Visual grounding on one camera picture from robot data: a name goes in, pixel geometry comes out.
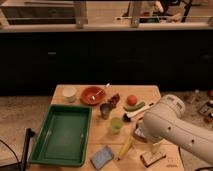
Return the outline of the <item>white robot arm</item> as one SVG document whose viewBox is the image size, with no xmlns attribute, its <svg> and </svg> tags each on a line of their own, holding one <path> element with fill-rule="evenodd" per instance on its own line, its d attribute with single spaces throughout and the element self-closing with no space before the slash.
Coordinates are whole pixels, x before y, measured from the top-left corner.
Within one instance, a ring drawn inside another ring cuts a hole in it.
<svg viewBox="0 0 213 171">
<path fill-rule="evenodd" d="M 148 142 L 166 139 L 213 165 L 213 132 L 183 121 L 184 102 L 167 94 L 144 113 L 140 128 Z"/>
</svg>

